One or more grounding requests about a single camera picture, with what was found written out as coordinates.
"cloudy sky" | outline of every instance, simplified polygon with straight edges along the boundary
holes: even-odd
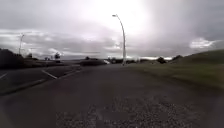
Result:
[[[0,47],[36,56],[188,55],[224,48],[223,0],[0,0]]]

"lamp post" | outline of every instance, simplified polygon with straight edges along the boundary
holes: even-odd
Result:
[[[118,20],[120,21],[121,27],[122,27],[122,31],[123,31],[123,66],[125,66],[126,64],[126,37],[125,37],[125,32],[124,32],[124,26],[123,23],[121,22],[121,19],[119,18],[119,16],[116,15],[112,15],[113,17],[117,17]]]
[[[23,37],[25,36],[25,34],[22,33],[22,36],[20,37],[20,44],[19,44],[19,55],[21,55],[21,45],[22,45],[22,41],[23,41]]]

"road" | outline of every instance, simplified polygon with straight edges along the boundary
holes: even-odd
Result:
[[[44,68],[29,68],[20,70],[0,70],[0,95],[10,88],[17,88],[35,81],[49,81],[71,74],[80,66],[58,66]]]
[[[1,97],[2,128],[221,128],[223,93],[120,66],[89,68]]]

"grassy embankment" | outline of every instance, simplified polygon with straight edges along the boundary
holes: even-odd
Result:
[[[167,64],[144,63],[132,67],[159,77],[224,89],[224,50],[194,54]]]

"lane marking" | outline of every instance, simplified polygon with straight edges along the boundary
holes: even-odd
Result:
[[[45,70],[42,70],[42,72],[45,73],[45,74],[47,74],[47,75],[49,75],[49,76],[51,76],[51,77],[54,78],[54,79],[57,79],[57,78],[58,78],[58,77],[56,77],[56,76],[54,76],[54,75],[52,75],[52,74],[46,72]]]
[[[7,75],[7,73],[3,74],[0,76],[0,79],[2,79],[3,77],[5,77]]]

